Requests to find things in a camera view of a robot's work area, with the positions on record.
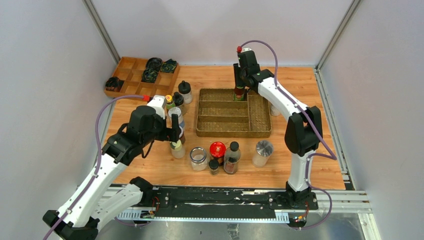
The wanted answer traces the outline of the yellow cap chili sauce bottle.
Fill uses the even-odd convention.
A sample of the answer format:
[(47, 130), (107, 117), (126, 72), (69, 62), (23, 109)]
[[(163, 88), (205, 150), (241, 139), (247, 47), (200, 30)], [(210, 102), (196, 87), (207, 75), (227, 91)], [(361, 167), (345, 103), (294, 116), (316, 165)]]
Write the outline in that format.
[(244, 86), (236, 86), (233, 90), (234, 101), (244, 101), (246, 96), (246, 89)]

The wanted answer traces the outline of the red cap sauce bottle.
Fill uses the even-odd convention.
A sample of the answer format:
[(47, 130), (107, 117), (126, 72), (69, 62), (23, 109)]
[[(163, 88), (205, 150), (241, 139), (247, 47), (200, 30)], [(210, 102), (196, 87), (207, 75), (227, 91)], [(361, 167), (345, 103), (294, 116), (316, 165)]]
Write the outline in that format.
[(226, 146), (220, 141), (213, 142), (209, 147), (209, 154), (211, 160), (217, 160), (219, 165), (224, 164), (224, 157), (226, 152)]

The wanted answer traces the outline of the tall black cap oil bottle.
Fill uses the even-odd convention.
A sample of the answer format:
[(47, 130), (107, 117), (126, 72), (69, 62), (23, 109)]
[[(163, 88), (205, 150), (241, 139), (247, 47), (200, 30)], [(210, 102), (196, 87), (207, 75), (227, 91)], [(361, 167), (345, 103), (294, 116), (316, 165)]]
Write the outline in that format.
[(238, 142), (232, 141), (224, 154), (224, 171), (227, 174), (235, 174), (238, 171), (238, 162), (240, 159), (240, 145)]

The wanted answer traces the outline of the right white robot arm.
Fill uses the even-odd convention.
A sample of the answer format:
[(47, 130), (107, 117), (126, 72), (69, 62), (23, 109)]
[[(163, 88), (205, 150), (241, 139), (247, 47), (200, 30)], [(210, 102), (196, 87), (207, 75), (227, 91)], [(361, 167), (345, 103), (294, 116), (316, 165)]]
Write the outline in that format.
[(286, 204), (298, 209), (311, 194), (307, 157), (314, 154), (322, 137), (322, 118), (318, 107), (308, 107), (289, 93), (268, 69), (262, 70), (255, 52), (237, 48), (238, 63), (233, 65), (235, 86), (249, 89), (271, 103), (285, 118), (284, 142), (292, 153), (290, 176), (286, 182)]

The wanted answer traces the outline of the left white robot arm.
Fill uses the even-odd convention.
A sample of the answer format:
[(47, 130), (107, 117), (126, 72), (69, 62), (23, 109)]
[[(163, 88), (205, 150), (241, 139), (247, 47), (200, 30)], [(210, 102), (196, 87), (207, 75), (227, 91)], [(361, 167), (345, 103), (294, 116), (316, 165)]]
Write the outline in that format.
[(176, 142), (181, 128), (177, 114), (171, 127), (157, 106), (138, 106), (129, 121), (121, 125), (100, 149), (96, 163), (75, 193), (58, 210), (48, 210), (42, 220), (50, 227), (47, 239), (56, 233), (63, 240), (94, 240), (99, 232), (128, 207), (149, 206), (153, 201), (152, 185), (141, 177), (133, 178), (120, 192), (100, 203), (111, 183), (137, 156), (146, 157), (144, 147), (154, 141)]

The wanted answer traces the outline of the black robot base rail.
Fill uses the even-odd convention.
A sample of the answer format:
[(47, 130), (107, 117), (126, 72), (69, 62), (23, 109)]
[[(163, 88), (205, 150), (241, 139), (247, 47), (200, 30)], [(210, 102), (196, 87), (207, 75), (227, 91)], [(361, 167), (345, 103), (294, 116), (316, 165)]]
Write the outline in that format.
[(272, 223), (305, 225), (318, 210), (315, 193), (295, 202), (283, 189), (155, 186), (143, 200), (117, 216), (121, 221)]

